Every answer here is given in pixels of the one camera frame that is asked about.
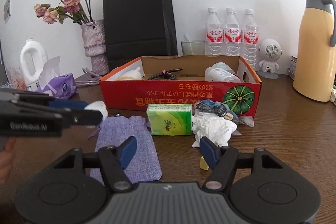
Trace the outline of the person left hand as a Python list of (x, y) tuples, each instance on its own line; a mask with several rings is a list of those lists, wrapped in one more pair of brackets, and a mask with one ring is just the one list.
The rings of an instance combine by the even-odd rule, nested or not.
[(15, 159), (14, 146), (16, 143), (15, 137), (10, 137), (5, 144), (5, 149), (0, 152), (0, 183), (4, 184), (13, 168)]

